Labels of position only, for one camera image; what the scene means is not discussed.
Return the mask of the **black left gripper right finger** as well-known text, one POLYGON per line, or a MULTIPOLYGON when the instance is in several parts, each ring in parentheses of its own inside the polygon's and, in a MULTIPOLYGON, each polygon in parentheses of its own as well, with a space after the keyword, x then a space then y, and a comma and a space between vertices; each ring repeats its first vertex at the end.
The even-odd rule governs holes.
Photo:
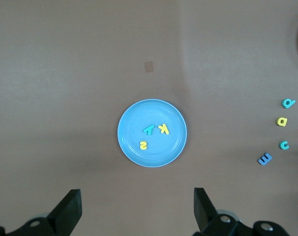
POLYGON ((219 214, 204 188, 194 188, 194 216, 199 231, 194 236, 235 236, 237 221, 228 214, 219 214))

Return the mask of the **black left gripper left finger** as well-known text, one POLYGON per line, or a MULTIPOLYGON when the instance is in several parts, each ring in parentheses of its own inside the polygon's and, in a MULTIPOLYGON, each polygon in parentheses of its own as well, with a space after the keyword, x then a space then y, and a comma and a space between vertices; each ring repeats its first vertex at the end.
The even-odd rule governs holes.
POLYGON ((82 216, 81 190, 70 190, 46 216, 34 218, 9 236, 69 236, 82 216))

